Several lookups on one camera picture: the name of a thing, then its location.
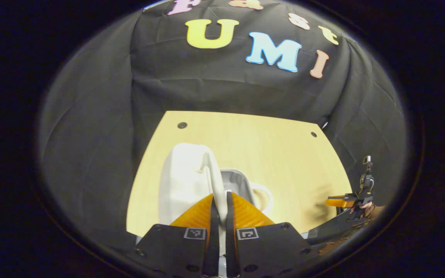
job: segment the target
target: letter m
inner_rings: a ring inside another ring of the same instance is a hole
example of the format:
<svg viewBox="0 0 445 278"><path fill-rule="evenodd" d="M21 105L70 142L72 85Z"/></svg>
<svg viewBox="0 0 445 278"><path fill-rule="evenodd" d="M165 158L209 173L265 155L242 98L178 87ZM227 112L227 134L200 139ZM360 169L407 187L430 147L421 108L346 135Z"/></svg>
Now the letter m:
<svg viewBox="0 0 445 278"><path fill-rule="evenodd" d="M262 53L265 55L267 63L274 65L274 63L281 58L281 61L277 62L277 67L283 70L297 72L296 58L298 56L298 50L302 48L302 45L291 39L285 39L276 47L269 35L260 32L250 32L249 35L253 37L252 53L247 57L247 61L250 63L263 64Z"/></svg>

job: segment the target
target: mug handle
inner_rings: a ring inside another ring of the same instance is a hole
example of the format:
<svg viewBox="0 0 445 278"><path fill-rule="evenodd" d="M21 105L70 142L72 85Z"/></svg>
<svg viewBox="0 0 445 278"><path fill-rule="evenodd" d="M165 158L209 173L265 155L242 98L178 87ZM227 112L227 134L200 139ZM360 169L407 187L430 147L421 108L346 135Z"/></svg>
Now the mug handle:
<svg viewBox="0 0 445 278"><path fill-rule="evenodd" d="M250 182L250 188L252 188L252 191L253 191L253 189L263 190L269 197L269 204L267 205L267 207L265 209L262 210L262 213L264 213L265 216L268 216L268 214L272 210L272 207L274 206L274 197L272 196L272 193L270 193L270 191L265 186L260 185L258 183Z"/></svg>

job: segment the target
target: wrinkled black fabric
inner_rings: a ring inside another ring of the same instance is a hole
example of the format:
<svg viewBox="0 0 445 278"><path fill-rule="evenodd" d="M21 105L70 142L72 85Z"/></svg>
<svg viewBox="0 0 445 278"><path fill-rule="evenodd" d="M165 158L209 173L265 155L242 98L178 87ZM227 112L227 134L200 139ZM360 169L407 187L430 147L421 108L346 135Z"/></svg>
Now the wrinkled black fabric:
<svg viewBox="0 0 445 278"><path fill-rule="evenodd" d="M202 1L166 14L166 2L112 24L83 46L57 75L42 109L39 154L46 186L59 209L85 235L130 250L129 193L141 157L167 110L218 111L316 123L324 129L352 190L371 155L376 203L386 204L406 160L406 120L392 81L371 53L338 26L304 7L261 1L263 10ZM310 30L288 20L293 12ZM218 19L235 19L233 40L220 49L187 43L185 22L210 19L206 37L219 37ZM323 37L324 26L339 45ZM249 63L249 32L275 44L302 44L298 72ZM323 78L310 75L316 51L330 59Z"/></svg>

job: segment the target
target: wooden table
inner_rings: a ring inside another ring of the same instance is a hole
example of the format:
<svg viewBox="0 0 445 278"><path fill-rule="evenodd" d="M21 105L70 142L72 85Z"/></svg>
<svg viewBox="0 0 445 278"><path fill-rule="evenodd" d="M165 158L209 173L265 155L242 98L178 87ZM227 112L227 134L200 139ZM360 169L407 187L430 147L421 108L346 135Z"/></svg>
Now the wooden table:
<svg viewBox="0 0 445 278"><path fill-rule="evenodd" d="M187 127L179 129L178 124ZM306 232L336 215L328 196L351 192L339 157L316 124L253 115L167 111L136 173L127 210L127 231L144 236L159 223L161 169L179 143L203 144L221 168L236 168L274 196L269 218Z"/></svg>

